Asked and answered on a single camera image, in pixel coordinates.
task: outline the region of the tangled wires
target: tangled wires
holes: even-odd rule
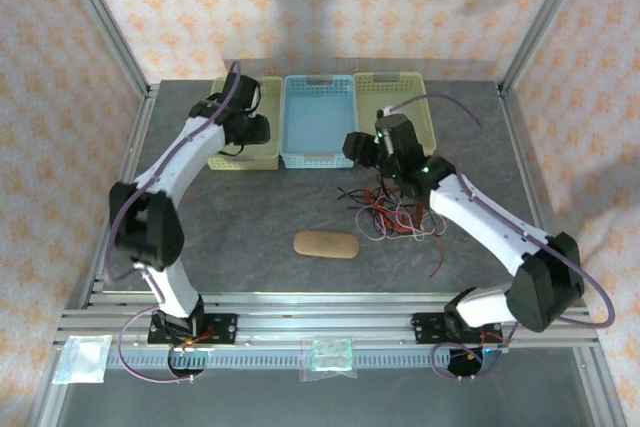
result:
[[[440,270],[445,259],[444,244],[440,239],[447,229],[444,218],[431,212],[419,202],[402,203],[400,189],[394,184],[385,183],[379,174],[374,174],[367,179],[362,189],[347,191],[338,187],[338,190],[342,192],[338,200],[349,197],[358,204],[349,206],[347,209],[357,210],[356,227],[369,240],[379,242],[385,239],[414,239],[421,242],[426,237],[434,238],[440,249],[440,262],[429,278]],[[373,230],[378,234],[377,237],[366,233],[360,225],[363,214],[369,216]]]

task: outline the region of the floral wallpaper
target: floral wallpaper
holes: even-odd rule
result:
[[[235,58],[258,75],[415,70],[432,80],[499,80],[542,3],[106,1],[151,82],[215,78]]]
[[[640,0],[566,0],[516,86],[544,216],[577,235],[612,296],[599,331],[629,425],[640,418]],[[593,289],[586,301],[602,320]]]
[[[0,0],[0,416],[23,425],[139,99],[83,0]]]

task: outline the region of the yellow plastic basket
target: yellow plastic basket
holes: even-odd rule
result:
[[[223,77],[213,82],[211,93],[222,92],[225,79]],[[208,164],[211,170],[278,170],[280,152],[280,119],[282,117],[282,78],[262,77],[260,93],[262,99],[258,107],[258,114],[264,115],[269,120],[271,140],[266,144],[247,145],[242,154],[237,157],[216,155],[209,158]],[[229,152],[237,149],[236,146],[228,146]]]
[[[355,74],[356,106],[358,126],[361,132],[375,135],[376,112],[387,106],[394,106],[416,95],[424,94],[424,82],[418,72]],[[436,150],[436,136],[433,132],[429,104],[419,100],[402,109],[416,129],[418,142],[425,155]]]

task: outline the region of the plastic basket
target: plastic basket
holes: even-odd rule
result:
[[[284,80],[282,146],[285,167],[353,167],[342,153],[358,129],[351,75],[290,75]]]
[[[222,92],[225,78],[213,82],[211,93]],[[260,93],[262,98],[257,113],[269,120],[271,139],[266,144],[247,145],[237,157],[216,155],[209,158],[211,170],[278,170],[280,153],[280,123],[282,117],[282,77],[262,77]],[[238,147],[227,146],[232,153]]]
[[[360,131],[372,135],[375,135],[378,110],[426,92],[422,75],[418,72],[363,72],[354,75],[354,80]],[[436,150],[436,136],[427,100],[419,100],[406,106],[402,113],[413,123],[425,155],[433,154]]]

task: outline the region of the small plastic bag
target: small plastic bag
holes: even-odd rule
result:
[[[104,382],[111,335],[70,335],[60,352],[53,375],[54,384],[95,384]]]
[[[353,339],[316,337],[304,339],[300,352],[300,381],[309,382],[343,375],[358,377]]]

